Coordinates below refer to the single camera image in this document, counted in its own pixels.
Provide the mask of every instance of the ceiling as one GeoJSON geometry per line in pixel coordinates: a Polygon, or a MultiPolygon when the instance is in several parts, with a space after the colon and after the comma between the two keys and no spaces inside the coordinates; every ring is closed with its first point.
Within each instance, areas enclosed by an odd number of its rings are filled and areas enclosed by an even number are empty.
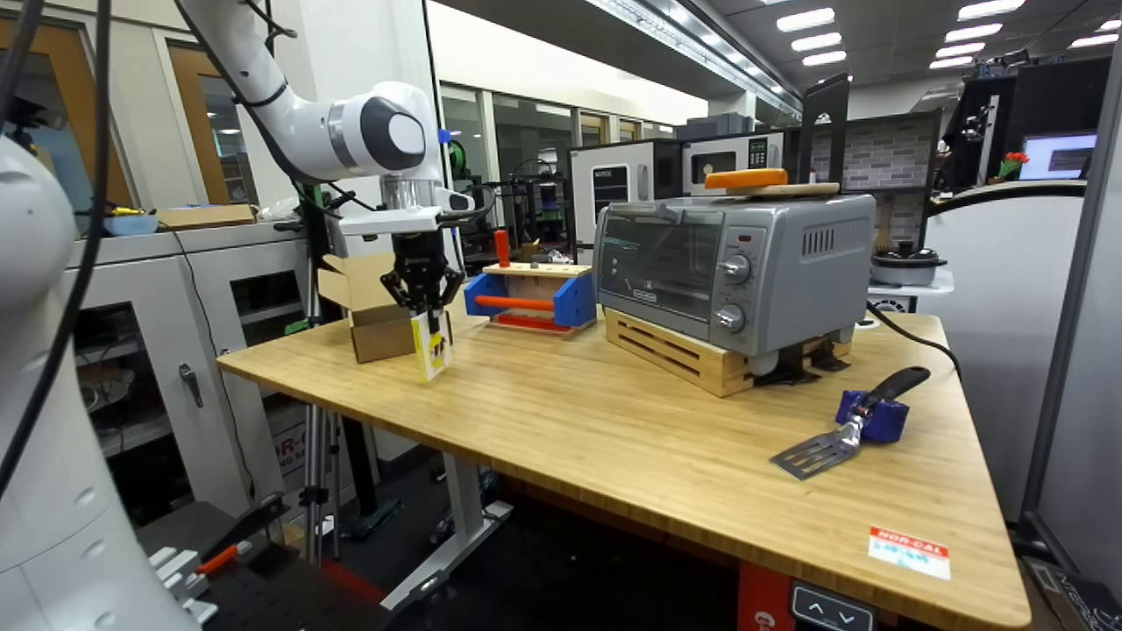
{"type": "MultiPolygon", "coordinates": [[[[739,87],[701,71],[681,52],[647,38],[587,0],[442,0],[466,15],[498,22],[511,32],[553,43],[562,50],[605,60],[637,78],[671,83],[698,97],[733,97],[739,87]]],[[[792,87],[809,87],[821,78],[854,73],[855,83],[928,78],[928,63],[945,36],[957,24],[957,7],[967,0],[681,0],[729,38],[749,43],[786,78],[792,87]],[[844,63],[808,71],[792,52],[796,36],[782,36],[777,18],[813,7],[837,10],[844,63]]],[[[1100,22],[1119,18],[1119,0],[1027,0],[1017,15],[989,18],[1002,22],[1002,32],[989,38],[989,52],[1033,50],[1038,57],[1075,57],[1065,44],[1090,36],[1100,22]]]]}

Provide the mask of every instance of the table leg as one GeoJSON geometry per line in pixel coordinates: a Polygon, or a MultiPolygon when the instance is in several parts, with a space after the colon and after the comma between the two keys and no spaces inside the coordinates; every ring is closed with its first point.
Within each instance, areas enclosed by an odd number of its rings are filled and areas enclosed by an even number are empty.
{"type": "Polygon", "coordinates": [[[737,631],[792,628],[792,577],[739,560],[737,631]]]}
{"type": "Polygon", "coordinates": [[[387,598],[383,608],[398,608],[420,582],[457,572],[507,517],[509,506],[482,506],[482,473],[474,461],[445,453],[445,482],[454,500],[454,535],[429,553],[387,598]]]}

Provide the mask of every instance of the laboratory floor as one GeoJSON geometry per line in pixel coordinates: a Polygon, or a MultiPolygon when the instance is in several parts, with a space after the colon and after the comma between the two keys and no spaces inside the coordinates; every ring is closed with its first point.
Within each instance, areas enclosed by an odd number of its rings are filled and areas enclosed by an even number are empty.
{"type": "MultiPolygon", "coordinates": [[[[343,542],[343,569],[375,590],[398,584],[429,549],[445,514],[438,460],[383,482],[398,500],[363,542],[343,542]]],[[[661,535],[590,517],[498,482],[511,517],[420,608],[391,631],[726,631],[737,628],[737,569],[661,535]]]]}

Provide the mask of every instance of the wooden tabletop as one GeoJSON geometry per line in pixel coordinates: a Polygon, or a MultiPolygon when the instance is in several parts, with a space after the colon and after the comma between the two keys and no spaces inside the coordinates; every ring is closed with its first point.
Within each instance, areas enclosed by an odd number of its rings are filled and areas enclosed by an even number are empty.
{"type": "MultiPolygon", "coordinates": [[[[902,315],[945,341],[933,315],[902,315]]],[[[343,326],[225,352],[272,388],[462,453],[711,549],[938,628],[1027,628],[1027,597],[946,357],[877,326],[854,369],[813,385],[717,398],[587,328],[573,341],[479,326],[454,369],[420,385],[412,357],[356,365],[343,326]],[[792,480],[767,460],[830,428],[841,388],[905,365],[933,379],[905,396],[891,449],[792,480]],[[871,528],[945,542],[951,577],[871,558],[871,528]]]]}

